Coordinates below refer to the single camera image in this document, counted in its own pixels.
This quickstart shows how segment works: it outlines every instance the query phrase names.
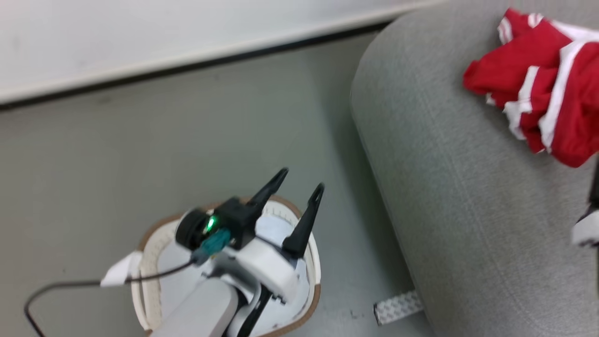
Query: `gray floor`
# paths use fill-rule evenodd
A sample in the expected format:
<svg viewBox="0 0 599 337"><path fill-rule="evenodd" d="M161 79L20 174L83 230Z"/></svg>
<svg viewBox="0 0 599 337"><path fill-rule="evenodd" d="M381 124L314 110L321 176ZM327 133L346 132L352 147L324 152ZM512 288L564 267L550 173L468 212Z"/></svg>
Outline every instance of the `gray floor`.
<svg viewBox="0 0 599 337"><path fill-rule="evenodd" d="M373 303L413 288L349 113L373 37L311 47L0 116L0 326L32 336L22 304L60 279L99 278L156 220L249 195L280 167L314 235L322 297L289 336L432 336L422 314L377 327ZM43 297L47 336L143 336L127 288Z"/></svg>

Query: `brown rim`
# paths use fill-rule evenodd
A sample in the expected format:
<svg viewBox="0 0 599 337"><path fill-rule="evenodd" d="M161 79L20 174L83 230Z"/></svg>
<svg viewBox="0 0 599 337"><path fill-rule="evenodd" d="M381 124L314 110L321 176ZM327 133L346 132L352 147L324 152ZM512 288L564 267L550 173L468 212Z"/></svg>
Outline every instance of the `brown rim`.
<svg viewBox="0 0 599 337"><path fill-rule="evenodd" d="M244 203L246 203L248 200L250 200L250 198L248 198L248 197L241 198L241 201ZM270 200L279 202L279 203L287 206L295 214L295 216L297 216L298 218L301 217L302 212L294 204L292 204L289 200L287 200L285 198L281 198L277 195L273 195L272 197L270 197ZM212 204L202 207L202 209L205 209L205 210L214 209L214 208L217 208L220 204L222 204L222 202L212 203ZM148 240L150 240L150 237L152 236L152 234L154 234L154 232L157 229L159 229L160 227L162 227L163 225L165 225L171 221L175 221L175 220L181 218L181 216L183 216L182 213L173 215L173 216L169 216L168 218L164 218L164 219L158 221L152 227L150 227L150 229L141 238L141 242L137 246L137 250L144 251L144 249L146 248L146 245L148 243ZM316 284L314 286L314 297L312 298L312 303L310 304L308 311L306 311L306 313L298 321L296 321L295 323L290 324L288 326L282 327L281 329L277 329L275 331L269 332L266 335L261 335L261 337L279 337L279 336L289 333L289 332L299 328L300 326L304 325L304 323L307 322L310 319L310 317L312 317L312 315L314 314L314 311L316 310L316 307L318 306L319 300L320 300L320 284ZM151 334L152 334L152 330L146 330L146 336L150 336Z"/></svg>

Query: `green led light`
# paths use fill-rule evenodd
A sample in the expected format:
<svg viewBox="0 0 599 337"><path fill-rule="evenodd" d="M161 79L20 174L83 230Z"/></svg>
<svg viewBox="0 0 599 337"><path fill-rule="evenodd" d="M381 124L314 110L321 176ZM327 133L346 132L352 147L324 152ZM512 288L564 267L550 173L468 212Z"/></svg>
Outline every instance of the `green led light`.
<svg viewBox="0 0 599 337"><path fill-rule="evenodd" d="M211 231L212 227L214 227L214 225L216 225L216 217L211 216L210 219L208 219L208 224L206 225L206 231Z"/></svg>

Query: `white stripe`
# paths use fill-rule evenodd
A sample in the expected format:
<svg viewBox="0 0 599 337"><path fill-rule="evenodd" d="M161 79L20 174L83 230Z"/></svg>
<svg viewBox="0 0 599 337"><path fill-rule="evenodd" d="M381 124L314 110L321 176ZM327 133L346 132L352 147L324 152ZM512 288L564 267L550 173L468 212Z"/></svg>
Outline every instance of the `white stripe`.
<svg viewBox="0 0 599 337"><path fill-rule="evenodd" d="M537 78L538 72L538 67L528 67L526 78L524 78L524 84L518 92L518 103L520 104L521 112L532 112L533 110L533 105L531 104L530 96L533 91L534 81Z"/></svg>
<svg viewBox="0 0 599 337"><path fill-rule="evenodd" d="M510 122L510 131L519 140L525 140L524 133L520 128L520 104L518 102L507 102L503 113L506 114L507 120Z"/></svg>
<svg viewBox="0 0 599 337"><path fill-rule="evenodd" d="M491 93L487 92L487 104L489 104L490 106L497 106L497 102L495 102L495 100L491 97Z"/></svg>
<svg viewBox="0 0 599 337"><path fill-rule="evenodd" d="M535 28L537 26L536 25L536 18L534 16L535 16L535 14L529 14L528 15L528 26L530 28Z"/></svg>
<svg viewBox="0 0 599 337"><path fill-rule="evenodd" d="M512 24L506 19L506 40L507 42L512 41L514 35L512 34Z"/></svg>
<svg viewBox="0 0 599 337"><path fill-rule="evenodd" d="M568 23L563 23L559 21L551 21L551 25L572 40L599 41L599 31L569 25Z"/></svg>
<svg viewBox="0 0 599 337"><path fill-rule="evenodd" d="M572 65L574 65L574 59L586 43L587 41L574 41L559 51L561 62L558 77L551 91L551 100L549 101L547 113L539 120L541 141L549 153L551 153L551 144L555 136L555 125L558 122L559 112L564 102L565 87L570 77Z"/></svg>
<svg viewBox="0 0 599 337"><path fill-rule="evenodd" d="M503 34L503 31L505 30L504 28L504 21L506 20L506 18L503 18L503 20L499 23L499 27L497 27L497 31L499 32L499 40L501 41L501 44L506 44L506 36Z"/></svg>

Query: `robotic arm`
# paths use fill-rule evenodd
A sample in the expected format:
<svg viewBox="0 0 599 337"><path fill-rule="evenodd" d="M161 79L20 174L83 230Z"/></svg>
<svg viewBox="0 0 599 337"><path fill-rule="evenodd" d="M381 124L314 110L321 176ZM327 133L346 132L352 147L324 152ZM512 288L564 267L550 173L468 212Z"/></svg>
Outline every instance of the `robotic arm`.
<svg viewBox="0 0 599 337"><path fill-rule="evenodd" d="M197 264L217 251L214 270L152 337L247 337L271 298L293 301L298 286L295 265L308 245L324 185L317 186L282 247L275 246L256 236L256 221L288 171L279 171L246 204L233 197L212 213L198 208L181 218L176 242ZM253 294L249 303L241 288Z"/></svg>

